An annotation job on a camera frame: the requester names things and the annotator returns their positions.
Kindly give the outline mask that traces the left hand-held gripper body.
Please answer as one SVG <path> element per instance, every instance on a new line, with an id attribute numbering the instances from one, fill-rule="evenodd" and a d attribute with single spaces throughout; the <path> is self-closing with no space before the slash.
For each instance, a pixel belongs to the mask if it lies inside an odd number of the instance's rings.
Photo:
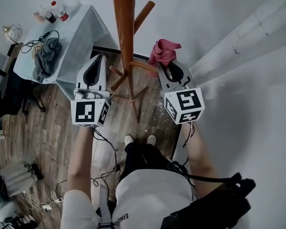
<path id="1" fill-rule="evenodd" d="M 102 56 L 100 77 L 97 84 L 86 85 L 83 75 L 87 68 Z M 71 100 L 72 123 L 84 127 L 102 127 L 111 106 L 111 94 L 107 91 L 107 58 L 98 54 L 91 58 L 78 72 L 74 100 Z"/>

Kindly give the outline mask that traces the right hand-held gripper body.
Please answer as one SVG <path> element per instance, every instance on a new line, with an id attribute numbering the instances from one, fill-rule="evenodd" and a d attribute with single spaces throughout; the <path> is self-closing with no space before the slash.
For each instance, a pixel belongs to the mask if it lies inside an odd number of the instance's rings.
<path id="1" fill-rule="evenodd" d="M 189 123 L 198 120 L 204 109 L 202 91 L 194 84 L 189 69 L 178 60 L 170 62 L 179 66 L 184 73 L 180 82 L 164 81 L 160 84 L 162 87 L 161 97 L 164 99 L 164 107 L 175 124 Z"/>

